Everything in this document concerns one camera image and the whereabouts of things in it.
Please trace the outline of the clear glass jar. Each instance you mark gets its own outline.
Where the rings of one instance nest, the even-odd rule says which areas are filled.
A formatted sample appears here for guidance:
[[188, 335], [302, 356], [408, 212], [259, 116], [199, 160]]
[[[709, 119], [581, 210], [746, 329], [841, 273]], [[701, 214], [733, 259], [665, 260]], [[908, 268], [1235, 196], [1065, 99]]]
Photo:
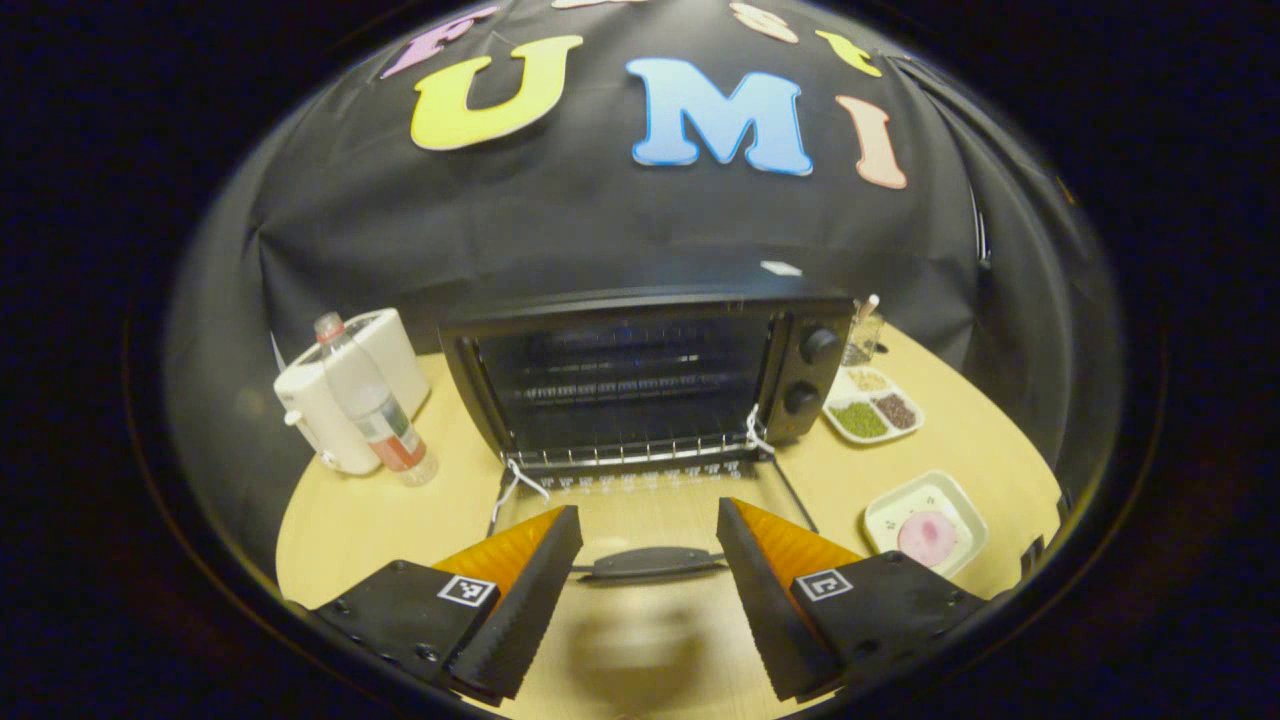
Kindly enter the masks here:
[[879, 352], [879, 337], [884, 319], [879, 314], [881, 297], [870, 293], [856, 301], [847, 329], [847, 343], [841, 365], [845, 368], [867, 365]]

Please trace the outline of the metal oven rack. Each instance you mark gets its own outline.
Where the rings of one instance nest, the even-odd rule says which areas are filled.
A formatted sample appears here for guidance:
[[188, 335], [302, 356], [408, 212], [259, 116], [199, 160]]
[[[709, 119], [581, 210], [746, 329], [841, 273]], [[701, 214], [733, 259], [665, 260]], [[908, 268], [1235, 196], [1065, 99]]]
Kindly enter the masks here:
[[511, 450], [500, 454], [500, 459], [502, 462], [513, 462], [517, 469], [531, 477], [541, 477], [723, 465], [728, 461], [754, 461], [772, 454], [748, 434], [730, 432], [573, 447]]

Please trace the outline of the black electric oven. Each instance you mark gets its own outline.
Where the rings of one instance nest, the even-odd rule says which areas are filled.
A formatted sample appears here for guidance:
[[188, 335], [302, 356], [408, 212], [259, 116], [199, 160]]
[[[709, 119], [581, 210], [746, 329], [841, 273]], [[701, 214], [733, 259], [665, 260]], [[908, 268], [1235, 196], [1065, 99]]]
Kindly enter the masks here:
[[[812, 519], [776, 464], [810, 430], [837, 375], [854, 301], [803, 273], [710, 249], [549, 255], [477, 279], [438, 324], [460, 397], [504, 475], [490, 530], [543, 495], [584, 506], [586, 582], [645, 582], [718, 568], [699, 521], [659, 524], [671, 493], [767, 497]], [[759, 460], [531, 477], [511, 450], [742, 432]]]

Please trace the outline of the black backdrop cloth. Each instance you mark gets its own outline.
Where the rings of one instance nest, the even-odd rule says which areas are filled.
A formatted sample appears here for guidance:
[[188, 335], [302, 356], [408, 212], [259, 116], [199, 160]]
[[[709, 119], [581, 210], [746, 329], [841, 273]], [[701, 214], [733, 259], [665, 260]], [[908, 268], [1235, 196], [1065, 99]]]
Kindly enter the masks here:
[[315, 316], [398, 307], [435, 352], [494, 274], [790, 263], [987, 393], [1078, 501], [1112, 455], [1121, 309], [1056, 168], [973, 73], [883, 14], [748, 0], [479, 0], [275, 122], [196, 225], [166, 313], [170, 437], [210, 523], [269, 571], [307, 448], [270, 396]]

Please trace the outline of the white square plate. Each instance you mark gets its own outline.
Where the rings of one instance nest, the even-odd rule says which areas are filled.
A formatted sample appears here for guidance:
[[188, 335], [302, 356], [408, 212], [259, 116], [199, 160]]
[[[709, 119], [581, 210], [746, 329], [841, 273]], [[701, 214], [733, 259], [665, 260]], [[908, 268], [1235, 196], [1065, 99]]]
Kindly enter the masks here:
[[947, 473], [927, 471], [872, 501], [863, 512], [861, 529], [877, 553], [899, 552], [897, 536], [914, 512], [938, 511], [956, 521], [960, 542], [947, 562], [928, 568], [945, 578], [968, 566], [989, 542], [989, 528], [961, 486]]

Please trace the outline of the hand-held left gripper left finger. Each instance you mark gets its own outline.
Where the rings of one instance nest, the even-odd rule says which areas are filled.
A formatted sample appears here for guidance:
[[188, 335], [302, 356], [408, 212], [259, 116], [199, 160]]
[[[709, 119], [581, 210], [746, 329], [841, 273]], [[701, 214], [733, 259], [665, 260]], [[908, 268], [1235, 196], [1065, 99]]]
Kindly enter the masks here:
[[512, 700], [581, 548], [577, 507], [556, 506], [431, 566], [394, 560], [314, 615], [425, 685]]

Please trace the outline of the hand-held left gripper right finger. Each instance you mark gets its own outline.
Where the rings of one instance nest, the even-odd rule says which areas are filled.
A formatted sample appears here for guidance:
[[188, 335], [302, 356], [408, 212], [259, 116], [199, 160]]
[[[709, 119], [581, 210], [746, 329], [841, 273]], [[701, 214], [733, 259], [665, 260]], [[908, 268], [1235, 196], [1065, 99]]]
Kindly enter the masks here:
[[716, 534], [781, 700], [902, 675], [986, 605], [902, 552], [861, 556], [740, 498], [719, 500]]

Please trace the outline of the pink round cake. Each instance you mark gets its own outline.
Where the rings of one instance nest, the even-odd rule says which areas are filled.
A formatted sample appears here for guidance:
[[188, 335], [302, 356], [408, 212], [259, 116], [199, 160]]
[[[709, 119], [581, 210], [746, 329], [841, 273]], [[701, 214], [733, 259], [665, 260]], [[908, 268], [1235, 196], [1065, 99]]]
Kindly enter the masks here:
[[927, 568], [936, 568], [948, 561], [959, 542], [957, 524], [947, 514], [920, 511], [902, 523], [897, 550]]

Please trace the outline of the white kitchen appliance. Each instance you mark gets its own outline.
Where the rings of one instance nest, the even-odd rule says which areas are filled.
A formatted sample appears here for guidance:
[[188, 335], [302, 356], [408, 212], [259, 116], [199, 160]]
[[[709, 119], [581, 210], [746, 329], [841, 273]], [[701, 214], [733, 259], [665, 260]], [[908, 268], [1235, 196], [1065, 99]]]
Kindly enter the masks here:
[[[393, 307], [352, 316], [346, 328], [372, 357], [397, 402], [408, 416], [430, 396], [430, 384]], [[321, 345], [311, 345], [273, 383], [285, 410], [284, 423], [296, 428], [324, 465], [348, 475], [367, 475], [381, 460], [343, 414], [324, 379]]]

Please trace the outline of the white divided dish with grains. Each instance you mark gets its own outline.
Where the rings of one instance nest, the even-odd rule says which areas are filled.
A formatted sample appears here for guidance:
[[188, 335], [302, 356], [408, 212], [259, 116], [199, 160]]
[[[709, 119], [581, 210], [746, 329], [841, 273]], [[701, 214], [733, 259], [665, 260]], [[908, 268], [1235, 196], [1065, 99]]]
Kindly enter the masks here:
[[868, 365], [840, 369], [822, 411], [837, 436], [859, 446], [899, 439], [925, 424], [925, 413], [900, 384]]

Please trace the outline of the clear plastic water bottle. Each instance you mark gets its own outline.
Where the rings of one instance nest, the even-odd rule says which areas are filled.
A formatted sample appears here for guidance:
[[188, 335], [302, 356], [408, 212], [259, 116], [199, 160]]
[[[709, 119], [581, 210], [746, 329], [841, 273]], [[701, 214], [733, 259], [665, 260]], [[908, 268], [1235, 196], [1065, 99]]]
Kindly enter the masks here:
[[407, 487], [426, 486], [439, 464], [376, 365], [337, 313], [314, 323], [324, 380], [342, 414], [381, 465]]

